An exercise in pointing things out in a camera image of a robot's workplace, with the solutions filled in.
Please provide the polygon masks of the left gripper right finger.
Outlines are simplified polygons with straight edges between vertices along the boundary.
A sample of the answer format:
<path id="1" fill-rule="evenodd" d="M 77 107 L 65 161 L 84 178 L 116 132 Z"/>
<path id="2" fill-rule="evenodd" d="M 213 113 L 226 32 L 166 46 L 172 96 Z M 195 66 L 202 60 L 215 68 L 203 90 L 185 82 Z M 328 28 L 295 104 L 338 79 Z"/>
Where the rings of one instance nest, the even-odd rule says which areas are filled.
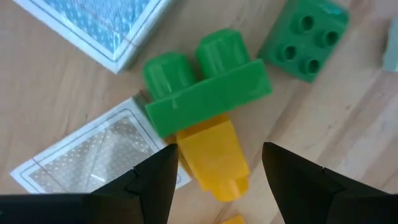
<path id="1" fill-rule="evenodd" d="M 397 195 L 322 167 L 272 142 L 262 147 L 267 181 L 286 223 L 397 224 Z"/>

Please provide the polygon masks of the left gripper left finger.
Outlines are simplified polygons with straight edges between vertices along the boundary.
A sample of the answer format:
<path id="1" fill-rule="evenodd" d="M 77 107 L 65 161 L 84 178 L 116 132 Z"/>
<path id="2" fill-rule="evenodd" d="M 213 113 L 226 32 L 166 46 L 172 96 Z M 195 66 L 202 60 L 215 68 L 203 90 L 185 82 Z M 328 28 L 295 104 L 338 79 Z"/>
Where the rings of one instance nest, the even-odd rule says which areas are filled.
<path id="1" fill-rule="evenodd" d="M 90 194 L 90 223 L 167 223 L 178 171 L 169 144 Z"/>

